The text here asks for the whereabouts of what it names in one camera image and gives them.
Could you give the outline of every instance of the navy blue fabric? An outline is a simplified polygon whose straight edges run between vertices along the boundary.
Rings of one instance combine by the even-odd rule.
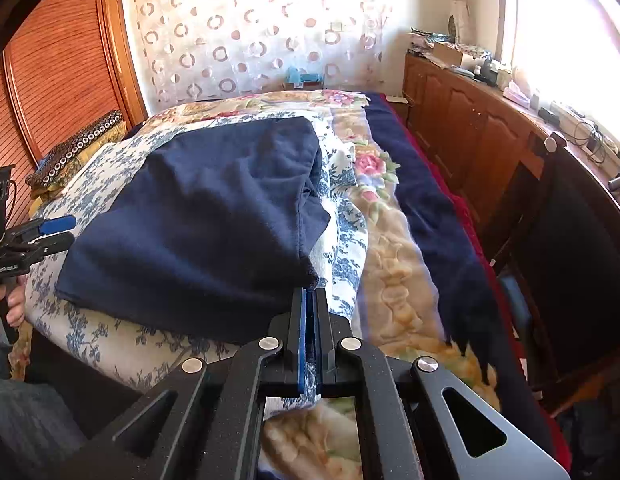
[[[143,325],[245,343],[317,276],[309,251],[330,216],[305,118],[180,134],[152,152],[77,238],[59,297]]]
[[[396,196],[439,290],[439,314],[447,338],[462,351],[469,344],[484,374],[487,364],[495,368],[501,413],[554,456],[548,425],[520,371],[484,268],[453,203],[410,145],[385,100],[378,94],[366,95],[372,100],[365,109],[373,139],[401,165]]]

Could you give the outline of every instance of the pillow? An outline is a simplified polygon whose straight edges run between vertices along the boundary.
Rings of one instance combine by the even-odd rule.
[[[125,135],[123,115],[113,110],[59,143],[41,161],[37,171],[26,177],[26,184],[32,188],[30,197],[38,197],[43,203],[52,200],[101,146],[119,142]]]

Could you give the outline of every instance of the black chair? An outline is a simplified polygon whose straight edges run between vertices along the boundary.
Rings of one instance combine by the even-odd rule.
[[[557,402],[620,358],[620,206],[560,134],[545,145],[536,197],[494,269],[528,381]]]

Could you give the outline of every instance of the window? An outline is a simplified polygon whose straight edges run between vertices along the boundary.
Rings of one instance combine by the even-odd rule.
[[[620,145],[620,6],[518,0],[513,66],[532,88],[595,120]]]

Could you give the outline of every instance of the folded blanket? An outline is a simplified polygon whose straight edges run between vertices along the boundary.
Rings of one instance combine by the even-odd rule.
[[[309,252],[330,219],[316,192],[321,170],[302,117],[183,133],[77,238],[56,293],[162,330],[228,342],[266,335],[292,290],[317,282]]]

